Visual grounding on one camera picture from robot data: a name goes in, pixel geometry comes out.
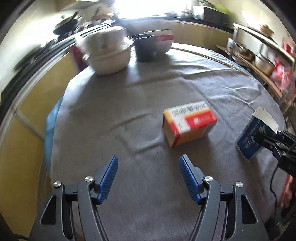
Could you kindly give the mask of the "orange white medicine box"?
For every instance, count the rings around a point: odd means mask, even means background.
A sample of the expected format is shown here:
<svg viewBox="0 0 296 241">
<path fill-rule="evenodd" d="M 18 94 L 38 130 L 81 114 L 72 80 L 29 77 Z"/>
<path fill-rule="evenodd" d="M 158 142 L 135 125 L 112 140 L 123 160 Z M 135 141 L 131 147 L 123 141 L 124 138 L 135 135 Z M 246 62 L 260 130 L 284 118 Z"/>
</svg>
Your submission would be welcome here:
<svg viewBox="0 0 296 241">
<path fill-rule="evenodd" d="M 163 112 L 163 131 L 170 148 L 202 138 L 217 123 L 205 101 L 167 108 Z"/>
</svg>

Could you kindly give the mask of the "steel pot on rack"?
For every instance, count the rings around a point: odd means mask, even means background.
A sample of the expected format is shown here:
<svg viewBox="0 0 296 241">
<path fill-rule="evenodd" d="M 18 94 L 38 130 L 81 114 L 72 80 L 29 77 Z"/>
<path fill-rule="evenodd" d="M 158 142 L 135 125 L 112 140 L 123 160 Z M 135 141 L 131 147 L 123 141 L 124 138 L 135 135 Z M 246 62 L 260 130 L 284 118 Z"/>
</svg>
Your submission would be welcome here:
<svg viewBox="0 0 296 241">
<path fill-rule="evenodd" d="M 275 65 L 260 53 L 255 54 L 254 63 L 263 74 L 270 77 L 275 69 Z"/>
</svg>

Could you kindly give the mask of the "black wok with lid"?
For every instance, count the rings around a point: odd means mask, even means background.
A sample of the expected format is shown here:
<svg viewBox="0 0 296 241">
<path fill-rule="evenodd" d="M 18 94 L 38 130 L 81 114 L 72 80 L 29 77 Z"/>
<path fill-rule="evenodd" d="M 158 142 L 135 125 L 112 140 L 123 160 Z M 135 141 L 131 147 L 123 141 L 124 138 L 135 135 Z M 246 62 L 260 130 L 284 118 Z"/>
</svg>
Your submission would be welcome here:
<svg viewBox="0 0 296 241">
<path fill-rule="evenodd" d="M 53 33 L 55 35 L 65 35 L 66 33 L 73 32 L 79 25 L 81 21 L 81 16 L 78 16 L 79 11 L 76 11 L 72 16 L 69 18 L 63 19 L 60 23 L 58 23 Z"/>
</svg>

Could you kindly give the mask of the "long bamboo stick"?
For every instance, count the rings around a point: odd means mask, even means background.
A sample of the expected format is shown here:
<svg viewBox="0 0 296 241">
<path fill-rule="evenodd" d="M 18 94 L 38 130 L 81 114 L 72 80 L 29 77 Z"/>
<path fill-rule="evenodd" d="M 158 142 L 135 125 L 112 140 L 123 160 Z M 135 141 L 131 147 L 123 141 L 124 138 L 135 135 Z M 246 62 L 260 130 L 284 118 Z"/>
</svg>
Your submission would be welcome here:
<svg viewBox="0 0 296 241">
<path fill-rule="evenodd" d="M 218 59 L 216 57 L 207 56 L 207 55 L 202 54 L 202 53 L 198 53 L 198 52 L 195 52 L 195 51 L 191 51 L 191 50 L 187 50 L 187 49 L 182 49 L 182 48 L 178 48 L 178 47 L 172 47 L 172 49 L 175 49 L 175 50 L 178 50 L 178 51 L 187 52 L 187 53 L 191 53 L 191 54 L 195 54 L 195 55 L 199 55 L 201 57 L 204 57 L 204 58 L 213 60 L 213 61 L 218 62 L 220 64 L 226 65 L 226 66 L 228 66 L 228 67 L 230 67 L 232 69 L 235 69 L 236 71 L 240 72 L 243 75 L 251 76 L 251 74 L 248 71 L 246 71 L 246 70 L 244 70 L 244 69 L 242 69 L 240 67 L 236 67 L 236 66 L 234 66 L 234 65 L 232 65 L 232 64 L 230 64 L 230 63 L 228 63 L 226 61 L 223 61 L 221 59 Z"/>
</svg>

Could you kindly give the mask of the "white red bowl stack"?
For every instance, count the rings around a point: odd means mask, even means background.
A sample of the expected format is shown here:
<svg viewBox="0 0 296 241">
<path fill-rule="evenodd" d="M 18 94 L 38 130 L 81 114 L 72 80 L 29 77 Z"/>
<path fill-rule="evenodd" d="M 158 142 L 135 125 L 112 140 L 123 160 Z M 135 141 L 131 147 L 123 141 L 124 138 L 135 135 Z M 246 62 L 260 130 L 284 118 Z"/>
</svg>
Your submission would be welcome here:
<svg viewBox="0 0 296 241">
<path fill-rule="evenodd" d="M 158 55 L 166 54 L 174 42 L 172 30 L 154 30 L 146 31 L 145 34 L 152 34 L 155 38 L 156 53 Z"/>
</svg>

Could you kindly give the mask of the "yellow lower cabinets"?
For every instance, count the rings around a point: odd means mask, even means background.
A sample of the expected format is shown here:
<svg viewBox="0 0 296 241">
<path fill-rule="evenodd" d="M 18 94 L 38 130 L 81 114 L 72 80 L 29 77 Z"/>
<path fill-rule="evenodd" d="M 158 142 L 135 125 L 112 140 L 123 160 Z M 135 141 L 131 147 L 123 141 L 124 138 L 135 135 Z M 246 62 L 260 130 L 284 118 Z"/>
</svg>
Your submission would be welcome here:
<svg viewBox="0 0 296 241">
<path fill-rule="evenodd" d="M 156 204 L 144 198 L 144 185 L 167 177 L 151 166 L 154 154 L 169 151 L 162 133 L 162 112 L 170 106 L 199 100 L 188 83 L 217 80 L 230 67 L 199 55 L 172 50 L 153 63 L 131 59 L 128 68 L 97 77 L 87 68 L 74 76 L 69 57 L 55 64 L 23 105 L 23 112 L 44 125 L 45 117 L 62 94 L 62 108 L 54 119 L 49 161 L 44 142 L 13 117 L 1 145 L 1 214 L 12 231 L 28 235 L 44 193 L 54 178 L 71 183 L 117 154 L 123 166 L 119 184 L 132 181 L 134 194 L 119 209 L 117 218 L 103 215 L 113 240 L 181 240 L 188 231 L 179 215 L 170 211 L 168 197 Z"/>
</svg>

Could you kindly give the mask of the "blue toothpaste box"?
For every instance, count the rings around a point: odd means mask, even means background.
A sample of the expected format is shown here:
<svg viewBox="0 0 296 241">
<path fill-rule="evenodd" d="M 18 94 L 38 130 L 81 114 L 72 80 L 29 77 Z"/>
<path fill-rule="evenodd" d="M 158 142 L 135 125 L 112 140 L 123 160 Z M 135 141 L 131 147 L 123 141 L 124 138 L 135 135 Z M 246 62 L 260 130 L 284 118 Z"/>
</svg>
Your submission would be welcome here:
<svg viewBox="0 0 296 241">
<path fill-rule="evenodd" d="M 256 136 L 263 134 L 274 137 L 278 128 L 279 125 L 272 116 L 264 108 L 258 107 L 236 141 L 238 150 L 243 157 L 250 160 L 262 149 L 262 145 L 256 141 Z"/>
</svg>

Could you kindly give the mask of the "red plastic bag on rack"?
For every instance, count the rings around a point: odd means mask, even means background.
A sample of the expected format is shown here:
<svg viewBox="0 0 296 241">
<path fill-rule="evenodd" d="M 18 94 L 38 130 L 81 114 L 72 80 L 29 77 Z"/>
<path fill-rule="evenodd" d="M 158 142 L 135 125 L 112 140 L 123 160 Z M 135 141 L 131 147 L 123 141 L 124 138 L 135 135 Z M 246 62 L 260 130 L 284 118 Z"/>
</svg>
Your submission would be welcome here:
<svg viewBox="0 0 296 241">
<path fill-rule="evenodd" d="M 292 70 L 289 67 L 285 67 L 281 63 L 276 65 L 271 75 L 272 81 L 283 93 L 290 85 L 292 81 Z"/>
</svg>

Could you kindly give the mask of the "grey tablecloth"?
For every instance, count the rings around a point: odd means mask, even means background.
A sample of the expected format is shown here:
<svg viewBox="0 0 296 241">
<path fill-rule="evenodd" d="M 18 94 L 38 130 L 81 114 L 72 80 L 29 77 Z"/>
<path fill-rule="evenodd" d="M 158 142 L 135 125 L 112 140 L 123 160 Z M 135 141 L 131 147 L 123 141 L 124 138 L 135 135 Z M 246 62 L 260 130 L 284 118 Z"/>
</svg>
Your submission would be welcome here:
<svg viewBox="0 0 296 241">
<path fill-rule="evenodd" d="M 84 69 L 68 84 L 53 139 L 51 179 L 73 184 L 92 175 L 113 156 L 118 171 L 98 212 L 109 240 L 188 240 L 200 207 L 191 199 L 179 169 L 188 155 L 204 174 L 221 183 L 244 184 L 263 221 L 274 214 L 286 174 L 262 150 L 245 159 L 236 141 L 258 107 L 285 129 L 285 120 L 266 89 L 204 57 L 171 49 L 150 63 L 132 56 L 114 75 Z M 163 111 L 207 102 L 217 123 L 207 136 L 170 148 Z"/>
</svg>

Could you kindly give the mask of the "metal storage rack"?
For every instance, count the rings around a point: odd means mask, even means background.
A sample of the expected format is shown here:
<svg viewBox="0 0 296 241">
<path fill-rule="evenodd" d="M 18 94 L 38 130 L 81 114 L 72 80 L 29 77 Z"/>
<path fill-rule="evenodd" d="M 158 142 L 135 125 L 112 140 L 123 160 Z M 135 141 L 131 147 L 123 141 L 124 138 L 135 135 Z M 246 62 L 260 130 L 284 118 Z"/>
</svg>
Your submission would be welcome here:
<svg viewBox="0 0 296 241">
<path fill-rule="evenodd" d="M 225 52 L 229 59 L 248 68 L 252 74 L 257 76 L 269 91 L 271 97 L 276 100 L 284 116 L 288 116 L 288 112 L 295 100 L 295 97 L 290 97 L 295 87 L 295 57 L 276 44 L 271 37 L 259 30 L 236 23 L 233 24 L 233 27 L 233 37 L 228 39 L 227 46 L 218 45 L 217 48 Z M 291 68 L 292 81 L 283 93 L 272 81 L 271 76 L 266 76 L 256 68 L 254 63 L 256 53 L 268 58 L 275 67 L 281 63 L 285 67 Z"/>
</svg>

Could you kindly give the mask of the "microwave oven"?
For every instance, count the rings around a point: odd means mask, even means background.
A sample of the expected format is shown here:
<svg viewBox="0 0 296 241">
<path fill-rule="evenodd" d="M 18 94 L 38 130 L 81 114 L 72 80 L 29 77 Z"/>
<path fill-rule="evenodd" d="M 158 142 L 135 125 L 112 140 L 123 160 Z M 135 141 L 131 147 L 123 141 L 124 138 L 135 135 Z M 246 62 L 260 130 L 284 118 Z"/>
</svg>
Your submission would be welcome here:
<svg viewBox="0 0 296 241">
<path fill-rule="evenodd" d="M 220 25 L 222 27 L 229 27 L 229 16 L 208 6 L 193 6 L 193 15 L 201 20 Z"/>
</svg>

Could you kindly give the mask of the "white stacked bowls with bag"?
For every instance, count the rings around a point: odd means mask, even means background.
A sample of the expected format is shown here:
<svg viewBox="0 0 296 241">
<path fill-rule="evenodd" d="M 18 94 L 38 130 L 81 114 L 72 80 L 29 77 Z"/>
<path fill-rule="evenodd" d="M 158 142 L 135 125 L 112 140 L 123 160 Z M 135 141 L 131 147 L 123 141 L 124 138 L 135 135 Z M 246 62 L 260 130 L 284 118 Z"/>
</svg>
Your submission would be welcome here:
<svg viewBox="0 0 296 241">
<path fill-rule="evenodd" d="M 133 40 L 122 26 L 103 28 L 86 37 L 76 36 L 75 40 L 83 53 L 82 59 L 97 76 L 117 73 L 130 62 Z"/>
</svg>

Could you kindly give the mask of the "black chopstick holder cup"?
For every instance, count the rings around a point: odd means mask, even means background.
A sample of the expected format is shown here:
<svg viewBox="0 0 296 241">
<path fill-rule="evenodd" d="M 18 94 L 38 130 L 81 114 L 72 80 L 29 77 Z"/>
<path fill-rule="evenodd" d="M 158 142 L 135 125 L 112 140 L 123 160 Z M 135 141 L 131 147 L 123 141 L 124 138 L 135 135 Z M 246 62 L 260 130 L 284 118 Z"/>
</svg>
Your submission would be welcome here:
<svg viewBox="0 0 296 241">
<path fill-rule="evenodd" d="M 137 61 L 151 62 L 156 55 L 155 37 L 153 34 L 138 34 L 133 37 Z"/>
</svg>

